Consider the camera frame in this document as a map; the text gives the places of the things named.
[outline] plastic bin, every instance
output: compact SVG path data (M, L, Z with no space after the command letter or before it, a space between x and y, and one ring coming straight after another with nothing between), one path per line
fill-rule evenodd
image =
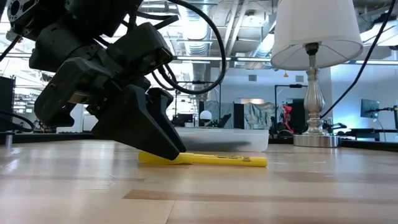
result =
M176 128L188 151L264 152L268 130Z

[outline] table lamp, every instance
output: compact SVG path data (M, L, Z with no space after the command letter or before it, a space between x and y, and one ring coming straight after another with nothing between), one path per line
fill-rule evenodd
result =
M322 130L325 100L320 68L345 63L363 51L352 0L280 0L271 64L284 70L305 70L308 131L294 136L296 146L337 147L339 139Z

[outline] white lampshade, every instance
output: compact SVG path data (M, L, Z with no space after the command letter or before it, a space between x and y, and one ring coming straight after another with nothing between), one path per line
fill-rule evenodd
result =
M363 51L353 0L280 0L271 64L308 70L305 45L318 42L318 68L347 62Z

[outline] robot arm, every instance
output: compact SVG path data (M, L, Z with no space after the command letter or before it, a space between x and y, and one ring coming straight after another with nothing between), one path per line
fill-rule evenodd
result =
M70 112L84 103L98 118L93 134L174 160L186 149L165 114L173 96L145 77L173 55L152 24L135 26L141 1L11 0L7 13L12 31L35 41L30 68L55 72L35 102L44 124L73 126ZM96 41L127 14L126 35L107 48Z

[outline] white globe light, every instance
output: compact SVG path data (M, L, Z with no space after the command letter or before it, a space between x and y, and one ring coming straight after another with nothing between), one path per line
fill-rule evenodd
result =
M213 116L211 115L210 111L202 111L199 115L200 119L209 120L209 121L211 121L212 117Z

